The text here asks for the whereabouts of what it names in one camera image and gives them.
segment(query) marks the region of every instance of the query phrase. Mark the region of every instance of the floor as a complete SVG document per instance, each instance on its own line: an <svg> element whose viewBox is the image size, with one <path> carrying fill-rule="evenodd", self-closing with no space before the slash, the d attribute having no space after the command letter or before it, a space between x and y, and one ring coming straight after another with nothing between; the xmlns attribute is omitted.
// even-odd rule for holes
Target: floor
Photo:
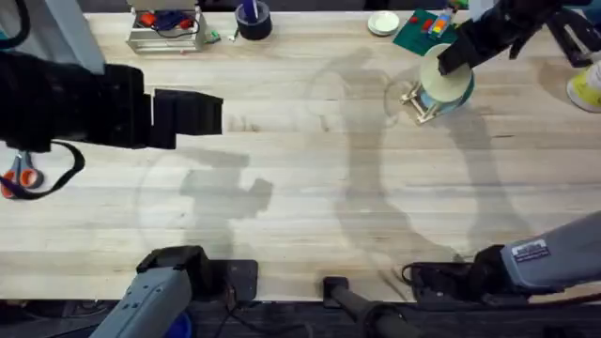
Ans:
<svg viewBox="0 0 601 338"><path fill-rule="evenodd" d="M432 313L415 311L406 305L397 307L407 322L423 332L428 338L598 338L601 336L600 305L580 306L566 309L529 310L521 312L455 312ZM255 338L263 337L229 318L217 335L225 318L220 302L193 303L188 310L194 322L193 337L212 338ZM278 330L290 325L298 326L281 334L270 334L282 338L361 338L361 330L341 310L325 309L320 303L254 303L237 315L255 327L255 330ZM78 327L71 321L71 330ZM62 334L61 338L88 337L94 328ZM398 337L414 338L404 332ZM6 330L0 325L2 337L49 338L48 331Z"/></svg>

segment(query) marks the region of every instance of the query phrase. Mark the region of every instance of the black tape roll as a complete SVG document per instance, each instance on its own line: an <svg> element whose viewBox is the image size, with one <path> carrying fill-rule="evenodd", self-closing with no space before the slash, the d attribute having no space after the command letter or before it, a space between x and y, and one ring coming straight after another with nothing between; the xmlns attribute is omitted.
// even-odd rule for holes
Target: black tape roll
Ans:
<svg viewBox="0 0 601 338"><path fill-rule="evenodd" d="M272 29L270 8L263 2L257 1L258 20L256 23L249 23L244 13L242 5L236 8L236 21L238 29L243 38L250 40L259 40L266 38Z"/></svg>

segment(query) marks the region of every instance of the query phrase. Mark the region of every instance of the wooden table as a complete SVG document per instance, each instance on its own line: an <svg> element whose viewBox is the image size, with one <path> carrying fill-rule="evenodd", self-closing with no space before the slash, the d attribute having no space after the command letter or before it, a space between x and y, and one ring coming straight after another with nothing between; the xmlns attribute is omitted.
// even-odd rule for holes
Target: wooden table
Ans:
<svg viewBox="0 0 601 338"><path fill-rule="evenodd" d="M0 298L119 299L146 254L186 244L257 260L261 300L318 300L327 275L410 300L403 264L470 260L599 208L601 116L565 96L578 71L548 31L479 67L465 109L418 128L398 96L419 59L371 36L368 15L276 13L264 41L154 56L125 44L130 14L89 15L107 61L141 68L148 91L223 97L225 135L80 145L87 167L64 190L0 201ZM207 19L234 31L231 14ZM49 180L71 165L62 149L36 161Z"/></svg>

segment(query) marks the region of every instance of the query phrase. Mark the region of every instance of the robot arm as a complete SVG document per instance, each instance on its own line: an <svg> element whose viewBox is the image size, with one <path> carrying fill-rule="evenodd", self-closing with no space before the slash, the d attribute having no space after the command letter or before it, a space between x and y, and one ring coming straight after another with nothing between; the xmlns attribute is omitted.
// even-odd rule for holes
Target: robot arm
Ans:
<svg viewBox="0 0 601 338"><path fill-rule="evenodd" d="M105 64L76 0L1 1L0 31L9 36L0 39L0 140L9 147L48 152L60 139L175 149L178 134L222 133L222 99L159 89L151 96L141 70ZM75 164L47 192L0 183L24 200L55 192L85 165L66 147Z"/></svg>
<svg viewBox="0 0 601 338"><path fill-rule="evenodd" d="M160 338L192 300L251 301L256 296L256 261L210 260L199 246L155 250L136 272L92 338Z"/></svg>
<svg viewBox="0 0 601 338"><path fill-rule="evenodd" d="M526 304L530 296L601 281L600 255L601 212L596 212L535 238L487 248L473 263L408 267L418 301L443 293L460 302Z"/></svg>
<svg viewBox="0 0 601 338"><path fill-rule="evenodd" d="M588 66L590 61L580 60L579 48L564 28L570 25L571 30L593 52L601 50L601 38L586 19L563 7L583 7L591 2L500 0L478 20L469 20L459 26L457 41L439 56L439 71L446 75L464 64L474 68L508 48L509 57L514 59L544 24L548 24L573 66Z"/></svg>

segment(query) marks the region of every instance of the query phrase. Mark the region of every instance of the scissors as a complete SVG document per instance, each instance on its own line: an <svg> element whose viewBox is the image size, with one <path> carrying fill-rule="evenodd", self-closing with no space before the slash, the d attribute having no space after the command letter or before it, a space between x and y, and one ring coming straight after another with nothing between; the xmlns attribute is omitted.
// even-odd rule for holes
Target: scissors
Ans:
<svg viewBox="0 0 601 338"><path fill-rule="evenodd" d="M17 153L12 167L4 174L4 178L25 189L39 188L44 183L44 174L32 164L29 151ZM15 198L15 195L4 185L2 195L9 199Z"/></svg>

